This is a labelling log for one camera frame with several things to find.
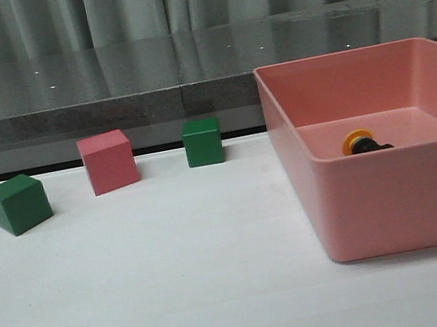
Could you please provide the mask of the yellow push button switch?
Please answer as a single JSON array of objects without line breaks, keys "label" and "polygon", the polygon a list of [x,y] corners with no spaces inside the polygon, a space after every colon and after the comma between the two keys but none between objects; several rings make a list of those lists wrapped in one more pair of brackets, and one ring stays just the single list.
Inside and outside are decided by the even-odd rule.
[{"label": "yellow push button switch", "polygon": [[343,142],[343,154],[345,156],[379,151],[383,149],[393,148],[393,144],[379,144],[375,141],[374,135],[365,128],[353,130],[348,133]]}]

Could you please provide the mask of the green cube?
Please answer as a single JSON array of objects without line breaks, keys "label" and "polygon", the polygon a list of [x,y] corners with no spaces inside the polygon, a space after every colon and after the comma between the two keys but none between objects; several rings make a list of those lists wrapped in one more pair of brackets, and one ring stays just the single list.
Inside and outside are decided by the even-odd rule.
[{"label": "green cube", "polygon": [[183,126],[183,145],[190,168],[221,164],[225,161],[217,118],[188,121]]},{"label": "green cube", "polygon": [[19,236],[53,216],[43,183],[19,174],[0,184],[0,227]]}]

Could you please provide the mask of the pink plastic bin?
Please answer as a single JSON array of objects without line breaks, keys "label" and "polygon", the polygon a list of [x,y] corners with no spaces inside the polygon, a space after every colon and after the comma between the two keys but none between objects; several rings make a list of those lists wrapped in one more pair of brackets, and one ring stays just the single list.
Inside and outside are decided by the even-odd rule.
[{"label": "pink plastic bin", "polygon": [[[407,38],[256,68],[271,142],[327,255],[437,245],[437,42]],[[353,130],[393,148],[343,154]]]}]

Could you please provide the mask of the pink cube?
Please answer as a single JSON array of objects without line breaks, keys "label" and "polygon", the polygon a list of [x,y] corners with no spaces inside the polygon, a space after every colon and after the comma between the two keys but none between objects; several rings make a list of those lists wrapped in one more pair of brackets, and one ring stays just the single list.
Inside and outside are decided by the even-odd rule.
[{"label": "pink cube", "polygon": [[119,129],[76,142],[96,196],[138,182],[132,144]]}]

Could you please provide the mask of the dark grey glossy counter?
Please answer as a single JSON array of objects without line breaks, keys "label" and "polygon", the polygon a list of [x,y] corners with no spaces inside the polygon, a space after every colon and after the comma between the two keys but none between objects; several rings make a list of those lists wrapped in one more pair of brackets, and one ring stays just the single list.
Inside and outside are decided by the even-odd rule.
[{"label": "dark grey glossy counter", "polygon": [[76,165],[79,139],[117,128],[137,153],[176,147],[189,119],[261,131],[257,67],[412,37],[437,40],[437,0],[348,0],[3,64],[0,179]]}]

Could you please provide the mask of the left green cube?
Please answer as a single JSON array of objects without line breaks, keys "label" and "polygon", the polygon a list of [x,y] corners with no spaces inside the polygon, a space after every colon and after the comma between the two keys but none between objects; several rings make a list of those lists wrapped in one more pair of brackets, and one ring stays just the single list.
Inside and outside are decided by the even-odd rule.
[{"label": "left green cube", "polygon": [[53,216],[43,183],[19,174],[0,184],[0,227],[19,236]]}]

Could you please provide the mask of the right green cube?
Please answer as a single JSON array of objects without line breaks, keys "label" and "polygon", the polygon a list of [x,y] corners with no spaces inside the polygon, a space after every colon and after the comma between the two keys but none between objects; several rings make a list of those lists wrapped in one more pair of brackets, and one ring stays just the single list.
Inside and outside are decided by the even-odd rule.
[{"label": "right green cube", "polygon": [[190,168],[221,164],[225,161],[217,118],[188,121],[183,126],[183,145]]}]

